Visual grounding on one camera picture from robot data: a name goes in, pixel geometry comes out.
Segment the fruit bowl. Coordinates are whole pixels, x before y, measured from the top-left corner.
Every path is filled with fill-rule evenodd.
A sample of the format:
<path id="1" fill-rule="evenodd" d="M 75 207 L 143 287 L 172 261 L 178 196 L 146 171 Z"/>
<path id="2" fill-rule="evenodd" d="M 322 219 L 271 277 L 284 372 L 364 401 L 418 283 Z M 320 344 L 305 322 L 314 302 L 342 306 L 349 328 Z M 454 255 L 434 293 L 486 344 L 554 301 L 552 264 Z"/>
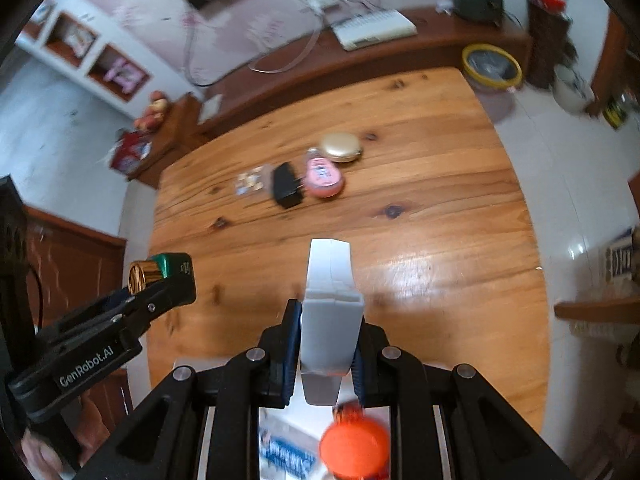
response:
<path id="1" fill-rule="evenodd" d="M 143 133 L 153 133 L 160 128 L 171 108 L 171 102 L 164 92 L 153 91 L 149 100 L 142 116 L 134 121 L 134 128 Z"/>

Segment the white plastic tray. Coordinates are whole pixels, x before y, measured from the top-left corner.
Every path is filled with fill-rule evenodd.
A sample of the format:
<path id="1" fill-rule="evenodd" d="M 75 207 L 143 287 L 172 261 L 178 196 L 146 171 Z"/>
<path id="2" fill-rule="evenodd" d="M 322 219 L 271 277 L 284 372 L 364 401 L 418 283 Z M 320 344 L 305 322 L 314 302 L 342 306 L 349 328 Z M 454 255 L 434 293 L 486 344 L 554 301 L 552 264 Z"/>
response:
<path id="1" fill-rule="evenodd" d="M 332 422 L 327 406 L 306 402 L 301 374 L 280 379 L 276 388 L 270 389 L 272 363 L 267 353 L 251 360 L 242 352 L 226 362 L 208 360 L 207 370 L 194 368 L 203 364 L 178 361 L 165 380 L 178 417 L 174 446 L 167 454 L 172 478 L 195 479 L 202 449 L 207 448 L 207 479 L 257 479 L 262 408 L 274 411 L 317 440 Z"/>

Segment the black power adapter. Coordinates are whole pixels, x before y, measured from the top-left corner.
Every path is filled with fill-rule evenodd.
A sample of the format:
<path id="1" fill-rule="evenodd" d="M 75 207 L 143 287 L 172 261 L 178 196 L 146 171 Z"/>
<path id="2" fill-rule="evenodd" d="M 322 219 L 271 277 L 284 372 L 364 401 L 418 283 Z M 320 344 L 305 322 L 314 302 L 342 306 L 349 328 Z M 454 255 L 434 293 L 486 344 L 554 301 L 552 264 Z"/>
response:
<path id="1" fill-rule="evenodd" d="M 274 168 L 271 175 L 271 196 L 280 207 L 290 209 L 303 201 L 302 185 L 290 162 L 284 162 Z"/>

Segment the green gold perfume bottle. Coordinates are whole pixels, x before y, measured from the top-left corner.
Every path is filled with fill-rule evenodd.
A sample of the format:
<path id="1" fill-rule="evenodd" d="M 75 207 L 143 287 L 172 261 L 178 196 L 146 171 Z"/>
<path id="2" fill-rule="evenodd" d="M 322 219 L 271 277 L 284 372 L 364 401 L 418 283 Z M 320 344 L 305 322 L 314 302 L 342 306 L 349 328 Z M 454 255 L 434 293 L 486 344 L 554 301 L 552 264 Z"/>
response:
<path id="1" fill-rule="evenodd" d="M 163 252 L 129 265 L 127 286 L 131 295 L 178 274 L 193 276 L 192 259 L 184 252 Z"/>

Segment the blue card box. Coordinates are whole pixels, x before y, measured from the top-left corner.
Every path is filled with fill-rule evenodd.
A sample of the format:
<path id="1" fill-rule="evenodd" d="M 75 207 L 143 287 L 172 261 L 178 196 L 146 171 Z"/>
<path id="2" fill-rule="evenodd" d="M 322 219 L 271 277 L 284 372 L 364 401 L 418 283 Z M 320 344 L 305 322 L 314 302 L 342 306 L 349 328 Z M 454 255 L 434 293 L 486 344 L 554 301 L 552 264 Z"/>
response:
<path id="1" fill-rule="evenodd" d="M 319 441 L 265 408 L 259 413 L 258 453 L 262 479 L 314 480 L 326 475 Z"/>

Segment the white pink tape dispenser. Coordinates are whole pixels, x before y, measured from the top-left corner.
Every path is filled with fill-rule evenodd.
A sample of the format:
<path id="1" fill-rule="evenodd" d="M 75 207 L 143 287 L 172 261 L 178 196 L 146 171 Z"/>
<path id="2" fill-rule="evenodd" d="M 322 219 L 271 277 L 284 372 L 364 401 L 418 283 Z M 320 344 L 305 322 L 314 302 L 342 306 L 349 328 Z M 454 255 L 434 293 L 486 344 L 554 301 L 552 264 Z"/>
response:
<path id="1" fill-rule="evenodd" d="M 332 406 L 337 402 L 342 378 L 352 366 L 363 310 L 363 294 L 352 275 L 350 244 L 327 238 L 312 240 L 299 348 L 308 404 Z"/>

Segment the gold compact mirror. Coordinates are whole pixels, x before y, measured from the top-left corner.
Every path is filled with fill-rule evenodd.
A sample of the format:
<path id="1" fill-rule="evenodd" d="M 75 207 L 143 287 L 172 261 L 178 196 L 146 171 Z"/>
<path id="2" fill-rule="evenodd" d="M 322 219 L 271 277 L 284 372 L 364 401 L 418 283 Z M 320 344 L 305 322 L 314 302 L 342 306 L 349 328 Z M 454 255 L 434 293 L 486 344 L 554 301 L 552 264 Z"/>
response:
<path id="1" fill-rule="evenodd" d="M 360 140 L 347 132 L 326 133 L 320 139 L 318 150 L 327 159 L 338 164 L 353 162 L 362 154 Z"/>

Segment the red tissue box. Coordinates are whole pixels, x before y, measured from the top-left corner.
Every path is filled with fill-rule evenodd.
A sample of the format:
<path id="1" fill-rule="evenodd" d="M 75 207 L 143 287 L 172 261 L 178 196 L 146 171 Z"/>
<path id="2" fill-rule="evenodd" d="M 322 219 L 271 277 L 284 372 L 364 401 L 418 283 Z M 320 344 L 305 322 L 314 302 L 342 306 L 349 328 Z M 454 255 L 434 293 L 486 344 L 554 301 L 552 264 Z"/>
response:
<path id="1" fill-rule="evenodd" d="M 151 137 L 138 130 L 119 130 L 107 154 L 108 168 L 129 177 L 151 153 Z"/>

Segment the dark cylinder red lid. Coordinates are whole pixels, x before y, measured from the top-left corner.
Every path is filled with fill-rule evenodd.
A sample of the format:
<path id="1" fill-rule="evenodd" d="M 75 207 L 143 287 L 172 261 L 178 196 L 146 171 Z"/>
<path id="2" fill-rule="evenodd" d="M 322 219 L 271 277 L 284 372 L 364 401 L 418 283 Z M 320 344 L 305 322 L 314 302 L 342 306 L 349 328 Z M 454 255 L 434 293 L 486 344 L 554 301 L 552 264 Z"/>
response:
<path id="1" fill-rule="evenodd" d="M 564 0 L 527 0 L 528 33 L 532 37 L 527 82 L 548 89 L 554 68 L 561 62 L 572 20 L 565 13 Z"/>

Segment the white bucket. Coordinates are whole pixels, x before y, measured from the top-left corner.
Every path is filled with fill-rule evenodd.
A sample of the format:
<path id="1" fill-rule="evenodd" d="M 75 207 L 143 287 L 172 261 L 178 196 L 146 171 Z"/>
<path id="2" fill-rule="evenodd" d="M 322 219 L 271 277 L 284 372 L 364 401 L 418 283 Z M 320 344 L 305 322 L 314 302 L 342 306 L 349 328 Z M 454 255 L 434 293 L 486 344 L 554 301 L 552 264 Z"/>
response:
<path id="1" fill-rule="evenodd" d="M 568 114 L 582 114 L 594 100 L 590 85 L 574 68 L 557 65 L 554 68 L 552 94 L 556 104 Z"/>

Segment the orange round tape measure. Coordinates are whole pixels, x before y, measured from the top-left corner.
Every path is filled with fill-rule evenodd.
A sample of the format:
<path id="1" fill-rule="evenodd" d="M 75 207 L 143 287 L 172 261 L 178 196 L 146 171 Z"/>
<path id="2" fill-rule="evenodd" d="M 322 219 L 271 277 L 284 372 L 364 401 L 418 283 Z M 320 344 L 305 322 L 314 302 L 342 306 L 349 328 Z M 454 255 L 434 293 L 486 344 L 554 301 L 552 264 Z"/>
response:
<path id="1" fill-rule="evenodd" d="M 335 479 L 388 479 L 390 430 L 358 401 L 338 404 L 320 439 L 319 456 Z"/>

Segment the wooden coffee table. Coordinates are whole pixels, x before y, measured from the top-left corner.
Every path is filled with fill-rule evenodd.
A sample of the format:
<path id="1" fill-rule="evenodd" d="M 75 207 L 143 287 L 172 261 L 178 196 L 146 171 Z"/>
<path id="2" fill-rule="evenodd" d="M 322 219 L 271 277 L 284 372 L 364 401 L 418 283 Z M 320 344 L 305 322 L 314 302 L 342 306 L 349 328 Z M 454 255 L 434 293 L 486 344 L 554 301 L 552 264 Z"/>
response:
<path id="1" fill-rule="evenodd" d="M 330 132 L 363 152 L 333 200 L 283 209 L 235 192 L 262 164 L 305 163 Z M 228 358 L 303 295 L 309 245 L 352 248 L 364 316 L 420 360 L 475 366 L 535 428 L 549 379 L 536 236 L 506 149 L 454 68 L 352 84 L 225 133 L 166 169 L 152 254 L 192 257 L 198 299 L 153 324 L 153 382 L 181 358 Z"/>

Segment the pink round container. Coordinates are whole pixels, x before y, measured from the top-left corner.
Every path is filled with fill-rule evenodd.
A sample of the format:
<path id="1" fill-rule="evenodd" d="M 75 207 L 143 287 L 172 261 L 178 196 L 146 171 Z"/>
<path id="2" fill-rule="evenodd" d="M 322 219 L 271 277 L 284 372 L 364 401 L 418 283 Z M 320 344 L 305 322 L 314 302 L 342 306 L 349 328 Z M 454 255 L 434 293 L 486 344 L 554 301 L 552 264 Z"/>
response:
<path id="1" fill-rule="evenodd" d="M 315 148 L 307 152 L 303 186 L 309 195 L 332 198 L 341 193 L 344 183 L 344 177 L 334 162 Z"/>

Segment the brown wooden door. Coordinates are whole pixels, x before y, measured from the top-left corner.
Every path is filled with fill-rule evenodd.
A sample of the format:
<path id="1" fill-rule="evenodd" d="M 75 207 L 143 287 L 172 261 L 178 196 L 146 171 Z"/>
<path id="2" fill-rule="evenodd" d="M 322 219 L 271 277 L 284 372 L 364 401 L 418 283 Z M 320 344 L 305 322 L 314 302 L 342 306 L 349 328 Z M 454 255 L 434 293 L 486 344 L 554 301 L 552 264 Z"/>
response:
<path id="1" fill-rule="evenodd" d="M 48 326 L 122 287 L 126 240 L 31 206 L 25 210 L 32 324 Z"/>

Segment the yellow-rimmed trash bin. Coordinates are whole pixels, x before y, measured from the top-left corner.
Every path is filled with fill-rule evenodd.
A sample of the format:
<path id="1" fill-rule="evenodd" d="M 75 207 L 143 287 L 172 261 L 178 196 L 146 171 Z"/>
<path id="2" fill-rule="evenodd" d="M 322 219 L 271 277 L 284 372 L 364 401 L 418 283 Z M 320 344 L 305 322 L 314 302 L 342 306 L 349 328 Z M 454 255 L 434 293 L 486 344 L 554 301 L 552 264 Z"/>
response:
<path id="1" fill-rule="evenodd" d="M 493 124 L 513 113 L 523 71 L 509 52 L 492 44 L 470 44 L 462 50 L 462 73 Z"/>

